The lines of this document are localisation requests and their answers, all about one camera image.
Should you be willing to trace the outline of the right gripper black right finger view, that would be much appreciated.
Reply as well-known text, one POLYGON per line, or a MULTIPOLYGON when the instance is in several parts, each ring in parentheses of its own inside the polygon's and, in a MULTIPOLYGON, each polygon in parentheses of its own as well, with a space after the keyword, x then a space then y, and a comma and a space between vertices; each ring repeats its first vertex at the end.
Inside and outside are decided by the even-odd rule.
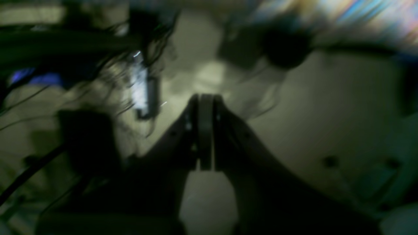
POLYGON ((380 235, 370 217, 292 174, 252 129, 213 100, 215 168, 231 182, 242 235, 380 235))

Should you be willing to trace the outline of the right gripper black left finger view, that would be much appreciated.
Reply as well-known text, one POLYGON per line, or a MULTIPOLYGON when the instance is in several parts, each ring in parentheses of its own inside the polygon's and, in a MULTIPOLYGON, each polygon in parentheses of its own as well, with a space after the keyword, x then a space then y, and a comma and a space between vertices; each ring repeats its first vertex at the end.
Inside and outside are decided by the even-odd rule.
POLYGON ((142 158, 83 195, 51 207, 36 235, 185 235, 179 219, 187 176, 196 165, 199 96, 142 158))

